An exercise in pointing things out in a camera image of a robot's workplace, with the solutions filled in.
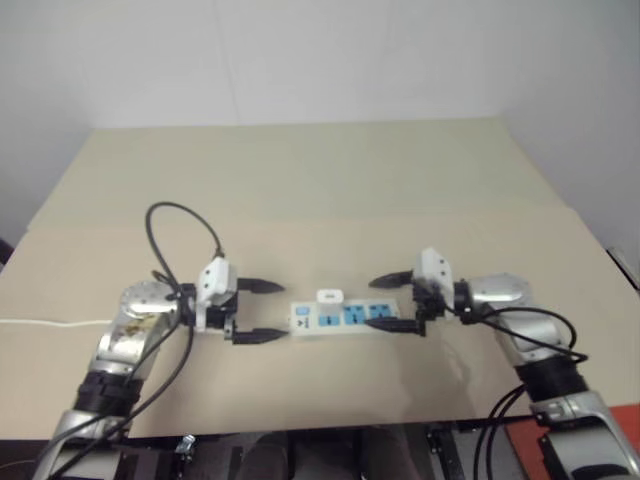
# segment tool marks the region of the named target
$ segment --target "beige table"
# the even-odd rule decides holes
[[[0,317],[112,318],[122,289],[155,268],[141,221],[144,208],[153,200],[177,198],[212,220],[242,275],[270,278],[288,288],[266,297],[243,294],[238,315],[242,328],[286,325],[288,303],[312,298],[317,288],[343,288],[349,296],[380,295],[367,289],[369,279],[409,267],[421,248],[434,245],[450,259],[457,276],[510,271],[528,278],[540,304],[568,315],[576,324],[578,348],[591,355],[582,368],[591,385],[611,405],[640,400],[640,302],[580,219],[562,206],[499,123],[411,122],[265,131],[270,134],[262,128],[97,132],[0,275]],[[308,155],[305,142],[296,143],[298,134],[305,138]],[[285,145],[274,143],[269,150],[264,144],[271,137]],[[364,148],[365,137],[376,148]],[[398,154],[392,168],[382,162],[389,150],[383,147],[398,137],[404,153]],[[225,144],[228,138],[234,141]],[[424,138],[432,142],[420,143]],[[410,140],[422,147],[408,147]],[[298,163],[286,153],[289,143],[296,145],[292,150],[298,153]],[[241,176],[243,169],[237,163],[225,161],[201,160],[201,168],[194,169],[194,158],[204,157],[201,152],[216,150],[218,144],[226,145],[217,149],[224,158],[233,156],[235,148],[252,144],[245,155],[263,151],[273,159],[271,170],[278,175]],[[180,172],[172,170],[169,161],[172,148],[187,152],[178,185]],[[349,158],[360,167],[357,170],[366,174],[350,184],[350,192],[339,193],[336,186],[344,180],[335,170],[322,170],[323,174],[314,170],[317,148],[324,148],[324,158],[331,159],[327,163],[336,167],[336,152],[349,151]],[[284,153],[278,157],[276,150]],[[376,168],[364,168],[365,154]],[[247,164],[260,162],[257,157],[249,162],[235,155]],[[284,165],[291,168],[284,170]],[[464,166],[473,170],[474,177],[460,172]],[[205,188],[203,172],[220,177],[212,181],[211,191]],[[434,172],[435,177],[447,179],[448,188],[444,180],[434,180]],[[396,189],[402,185],[406,189],[395,196],[383,193],[386,202],[375,203],[378,197],[368,187],[385,183],[379,175],[391,178],[387,184]],[[507,179],[505,185],[494,183],[495,191],[485,186],[500,175]],[[293,190],[294,197],[301,198],[298,205],[290,205],[296,203],[290,191],[276,189],[273,196],[266,195],[274,188],[269,185],[275,182],[281,187],[285,176],[293,184],[305,179],[309,185],[307,195],[302,187]],[[246,190],[245,182],[252,188]],[[199,197],[187,185],[199,185]],[[236,207],[242,199],[236,189],[247,192],[242,208]],[[111,206],[109,192],[115,200]],[[230,196],[228,204],[224,195]],[[334,214],[335,196],[344,208]],[[424,202],[414,204],[421,196]],[[208,256],[207,236],[174,212],[158,216],[157,230],[179,277],[194,278]],[[404,312],[411,311],[408,291],[393,295]],[[51,433],[60,412],[73,401],[101,331],[100,327],[0,326],[0,381],[12,386],[0,394],[0,411],[7,412],[0,421],[0,437],[39,438]],[[143,394],[163,380],[184,341],[180,334],[163,348]],[[493,334],[458,322],[431,326],[427,339],[287,338],[258,347],[233,347],[217,336],[204,336],[197,338],[176,384],[135,422],[133,434],[469,418],[486,415],[495,399],[516,382]],[[514,413],[525,411],[524,403],[514,409]]]

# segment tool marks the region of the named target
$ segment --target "silver robot arm segment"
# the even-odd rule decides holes
[[[535,307],[529,284],[511,274],[459,282],[467,313],[507,307]],[[567,348],[549,315],[506,312],[496,323],[534,340]],[[640,476],[640,458],[600,395],[589,390],[576,361],[557,351],[496,331],[498,342],[524,383],[538,424],[549,431],[539,444],[554,479]]]
[[[102,437],[131,412],[155,361],[158,349],[154,345],[181,320],[171,294],[171,288],[159,282],[141,282],[123,292],[118,314],[100,339],[74,407],[63,413],[33,479],[48,479],[84,443]],[[65,475],[113,479],[120,456],[114,449],[96,450]]]

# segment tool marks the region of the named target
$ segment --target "white power strip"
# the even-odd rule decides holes
[[[289,314],[289,334],[293,337],[326,335],[389,335],[364,322],[377,317],[399,317],[400,311],[394,299],[346,300],[340,313],[318,314],[316,302],[294,302]]]

